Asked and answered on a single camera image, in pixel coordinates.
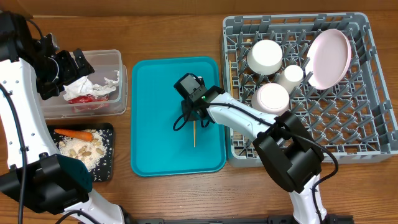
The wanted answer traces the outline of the wooden chopstick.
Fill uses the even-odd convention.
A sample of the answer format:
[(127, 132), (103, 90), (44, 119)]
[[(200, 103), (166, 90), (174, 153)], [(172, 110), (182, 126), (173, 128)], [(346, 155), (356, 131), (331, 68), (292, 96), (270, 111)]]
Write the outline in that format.
[(231, 96), (233, 97), (233, 74), (232, 74), (232, 63), (231, 63), (231, 60), (228, 60), (228, 62), (229, 62), (229, 66), (228, 66), (228, 68), (229, 68), (229, 85), (230, 85), (230, 93), (231, 93)]
[(196, 121), (193, 121), (193, 147), (197, 145), (197, 124)]

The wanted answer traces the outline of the white napkin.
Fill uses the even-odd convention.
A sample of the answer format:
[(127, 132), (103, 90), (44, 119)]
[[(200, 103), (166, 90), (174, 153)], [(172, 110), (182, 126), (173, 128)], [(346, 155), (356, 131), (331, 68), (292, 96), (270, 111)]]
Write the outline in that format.
[(64, 85), (65, 94), (63, 98), (65, 101), (78, 98), (79, 96), (86, 96), (93, 91), (93, 84), (87, 76), (83, 76), (69, 85)]

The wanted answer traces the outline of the red snack wrapper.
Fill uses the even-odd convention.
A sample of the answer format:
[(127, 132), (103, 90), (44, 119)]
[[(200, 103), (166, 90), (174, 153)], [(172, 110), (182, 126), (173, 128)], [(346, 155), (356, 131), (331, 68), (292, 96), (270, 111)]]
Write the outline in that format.
[(74, 99), (68, 100), (68, 104), (82, 104), (83, 106), (74, 106), (74, 112), (81, 112), (81, 111), (88, 111), (88, 110), (97, 110), (105, 106), (109, 106), (108, 103), (100, 103), (100, 101), (108, 101), (109, 95), (102, 95), (102, 96), (93, 96), (93, 95), (86, 95), (86, 96), (79, 96)]

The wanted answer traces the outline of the aluminium foil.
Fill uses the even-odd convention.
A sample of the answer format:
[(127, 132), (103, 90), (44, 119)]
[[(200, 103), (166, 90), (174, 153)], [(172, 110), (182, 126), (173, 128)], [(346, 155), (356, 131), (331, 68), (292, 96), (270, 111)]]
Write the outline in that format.
[(95, 97), (108, 95), (114, 91), (116, 91), (120, 82), (120, 71), (114, 70), (108, 76), (105, 76), (101, 79), (100, 83), (93, 83), (91, 94)]

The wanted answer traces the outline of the orange carrot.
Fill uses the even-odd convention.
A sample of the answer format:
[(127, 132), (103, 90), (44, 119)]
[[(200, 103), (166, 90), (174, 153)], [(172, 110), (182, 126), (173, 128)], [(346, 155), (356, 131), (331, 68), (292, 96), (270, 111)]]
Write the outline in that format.
[(77, 138), (82, 141), (92, 141), (94, 137), (91, 133), (86, 131), (75, 131), (70, 129), (54, 129), (54, 132), (70, 138)]

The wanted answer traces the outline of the white bowl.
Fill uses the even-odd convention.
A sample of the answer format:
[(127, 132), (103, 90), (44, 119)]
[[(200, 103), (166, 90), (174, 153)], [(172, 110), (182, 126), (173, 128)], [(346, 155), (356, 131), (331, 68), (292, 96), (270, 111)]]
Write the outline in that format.
[(271, 75), (282, 66), (282, 49), (273, 40), (261, 40), (249, 51), (247, 62), (253, 72)]

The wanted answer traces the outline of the peanut shells and rice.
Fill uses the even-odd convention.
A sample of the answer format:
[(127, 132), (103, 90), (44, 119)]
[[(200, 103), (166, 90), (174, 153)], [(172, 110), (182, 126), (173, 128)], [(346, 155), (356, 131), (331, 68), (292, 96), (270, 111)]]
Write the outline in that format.
[(60, 154), (84, 163), (93, 182), (106, 182), (113, 176), (114, 136), (111, 129), (84, 129), (93, 135), (94, 140), (82, 141), (57, 134), (53, 140)]

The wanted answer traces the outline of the white cup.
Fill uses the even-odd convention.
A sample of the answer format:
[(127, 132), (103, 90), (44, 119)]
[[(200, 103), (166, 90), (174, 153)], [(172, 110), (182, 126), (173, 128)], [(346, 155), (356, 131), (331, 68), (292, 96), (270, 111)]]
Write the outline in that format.
[(298, 65), (289, 65), (280, 75), (277, 83), (290, 94), (303, 80), (303, 70)]

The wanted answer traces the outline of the large pink plate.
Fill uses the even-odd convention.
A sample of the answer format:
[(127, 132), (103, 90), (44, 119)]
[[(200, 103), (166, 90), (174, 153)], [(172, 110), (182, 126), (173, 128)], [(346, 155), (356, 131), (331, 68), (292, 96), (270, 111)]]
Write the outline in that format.
[(308, 83), (317, 90), (326, 90), (336, 85), (346, 75), (351, 55), (349, 40), (342, 31), (323, 31), (315, 38), (307, 52), (309, 62), (305, 66), (305, 73), (312, 73)]

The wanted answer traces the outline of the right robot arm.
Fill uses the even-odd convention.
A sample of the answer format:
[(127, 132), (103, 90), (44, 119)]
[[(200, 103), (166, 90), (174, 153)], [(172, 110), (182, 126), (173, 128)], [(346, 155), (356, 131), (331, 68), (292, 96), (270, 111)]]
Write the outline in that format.
[(289, 193), (297, 223), (324, 223), (327, 212), (319, 193), (323, 147), (296, 115), (268, 114), (245, 105), (218, 86), (207, 88), (201, 77), (185, 74), (174, 88), (183, 98), (182, 115), (173, 129), (189, 121), (229, 127), (248, 138), (271, 179)]

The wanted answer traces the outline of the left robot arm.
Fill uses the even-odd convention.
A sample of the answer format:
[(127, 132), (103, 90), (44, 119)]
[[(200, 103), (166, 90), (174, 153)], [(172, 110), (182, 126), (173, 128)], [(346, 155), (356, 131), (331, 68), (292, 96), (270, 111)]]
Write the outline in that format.
[(40, 106), (66, 85), (94, 72), (83, 52), (60, 50), (52, 34), (32, 37), (31, 20), (1, 13), (1, 122), (8, 172), (1, 192), (19, 209), (48, 212), (82, 223), (133, 223), (121, 206), (94, 188), (82, 161), (61, 155)]

